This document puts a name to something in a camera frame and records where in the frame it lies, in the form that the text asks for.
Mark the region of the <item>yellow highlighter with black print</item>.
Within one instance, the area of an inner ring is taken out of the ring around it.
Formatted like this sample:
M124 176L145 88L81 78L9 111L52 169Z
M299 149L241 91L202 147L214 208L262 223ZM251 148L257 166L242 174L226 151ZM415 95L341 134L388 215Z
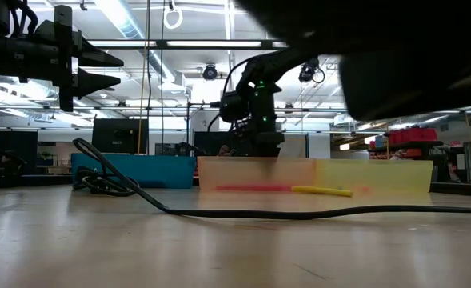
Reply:
M328 194L328 195L341 196L341 197L353 196L353 193L350 190L322 188L322 187L317 187L317 186L292 186L291 191L295 193Z

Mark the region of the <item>pink highlighter with clip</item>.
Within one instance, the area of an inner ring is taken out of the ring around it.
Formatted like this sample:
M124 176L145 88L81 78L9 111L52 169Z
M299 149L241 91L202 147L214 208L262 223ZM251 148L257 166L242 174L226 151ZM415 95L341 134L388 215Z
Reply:
M233 184L216 186L219 191L290 192L291 186L274 184Z

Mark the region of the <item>black monitor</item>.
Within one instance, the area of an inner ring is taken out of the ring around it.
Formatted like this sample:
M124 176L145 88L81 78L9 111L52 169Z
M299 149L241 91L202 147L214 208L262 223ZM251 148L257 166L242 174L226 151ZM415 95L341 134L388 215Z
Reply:
M94 120L92 145L102 153L145 154L149 135L147 119Z

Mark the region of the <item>overhead LED light bar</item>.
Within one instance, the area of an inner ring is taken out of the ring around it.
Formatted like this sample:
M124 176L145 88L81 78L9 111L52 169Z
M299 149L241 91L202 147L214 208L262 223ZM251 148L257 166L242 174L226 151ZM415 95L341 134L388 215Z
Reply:
M107 50L280 50L287 44L273 40L89 40L89 43Z

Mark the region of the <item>red storage crates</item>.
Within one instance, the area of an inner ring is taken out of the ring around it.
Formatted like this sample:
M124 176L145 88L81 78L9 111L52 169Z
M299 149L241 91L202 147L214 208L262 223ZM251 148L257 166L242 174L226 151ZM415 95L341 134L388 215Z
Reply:
M433 128L409 128L392 131L389 135L389 144L398 145L407 142L433 142L437 140L437 133Z

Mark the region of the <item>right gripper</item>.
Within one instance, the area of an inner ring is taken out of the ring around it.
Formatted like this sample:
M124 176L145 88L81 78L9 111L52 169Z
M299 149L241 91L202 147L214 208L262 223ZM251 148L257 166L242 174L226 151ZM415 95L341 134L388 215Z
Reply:
M255 73L248 75L249 140L258 157L277 157L278 147L285 141L282 132L276 129L277 115L274 94L281 88L274 80L265 80Z

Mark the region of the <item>yellow translucent plastic bin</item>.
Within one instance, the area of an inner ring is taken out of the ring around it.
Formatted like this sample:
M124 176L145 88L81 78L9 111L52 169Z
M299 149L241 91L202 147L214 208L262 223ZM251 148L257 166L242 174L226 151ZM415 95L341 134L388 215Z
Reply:
M427 193L433 172L431 161L318 159L315 184L353 193Z

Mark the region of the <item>orange translucent plastic bin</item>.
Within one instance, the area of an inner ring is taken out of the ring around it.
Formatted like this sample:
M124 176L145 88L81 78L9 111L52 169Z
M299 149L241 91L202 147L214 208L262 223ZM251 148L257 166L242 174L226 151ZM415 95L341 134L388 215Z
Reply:
M310 158L199 157L201 190L233 184L274 184L312 186L316 161Z

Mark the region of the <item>blue plastic bin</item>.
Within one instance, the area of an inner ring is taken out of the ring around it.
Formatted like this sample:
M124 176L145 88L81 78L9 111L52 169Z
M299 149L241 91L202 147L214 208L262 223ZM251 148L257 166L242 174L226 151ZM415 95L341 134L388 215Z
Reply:
M104 154L127 178L141 188L189 189L193 183L196 158L133 154ZM71 154L74 183L84 177L96 180L103 175L102 164L85 154Z

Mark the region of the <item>black partition panel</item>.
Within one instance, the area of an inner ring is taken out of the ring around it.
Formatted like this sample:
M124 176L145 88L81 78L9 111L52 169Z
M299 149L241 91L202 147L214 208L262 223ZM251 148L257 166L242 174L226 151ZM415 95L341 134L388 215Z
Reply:
M237 151L233 157L257 156L256 150L248 139L240 138L232 132L197 131L194 133L194 146L205 156L218 156L218 151L223 145Z

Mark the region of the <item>silver ceiling ventilation duct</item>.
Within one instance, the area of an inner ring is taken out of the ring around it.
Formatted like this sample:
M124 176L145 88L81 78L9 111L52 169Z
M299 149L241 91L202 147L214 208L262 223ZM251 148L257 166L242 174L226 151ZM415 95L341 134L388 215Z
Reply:
M149 25L146 25L145 29L142 28L131 12L126 0L94 0L94 3L121 33L123 38L144 42L143 48L138 52L145 59L147 77L151 72L154 72L156 78L160 81L158 85L160 90L170 93L186 92L185 77L182 74L173 72L162 62L162 56L158 56L155 50L150 49L147 39Z

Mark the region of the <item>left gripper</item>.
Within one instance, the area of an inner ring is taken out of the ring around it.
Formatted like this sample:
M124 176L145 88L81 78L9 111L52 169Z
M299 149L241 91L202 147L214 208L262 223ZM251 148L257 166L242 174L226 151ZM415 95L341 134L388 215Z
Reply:
M121 83L120 78L91 74L78 68L72 73L72 52L79 66L121 67L123 61L98 49L81 34L73 34L72 9L54 8L54 20L40 23L27 4L0 4L0 75L52 82L59 88L59 105L73 109L77 98Z

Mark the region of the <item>white partition panel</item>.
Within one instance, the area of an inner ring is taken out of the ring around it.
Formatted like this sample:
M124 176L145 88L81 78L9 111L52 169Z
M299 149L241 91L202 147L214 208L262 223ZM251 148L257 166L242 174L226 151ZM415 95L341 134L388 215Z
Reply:
M279 158L305 158L307 154L306 134L285 134L285 141L279 146Z

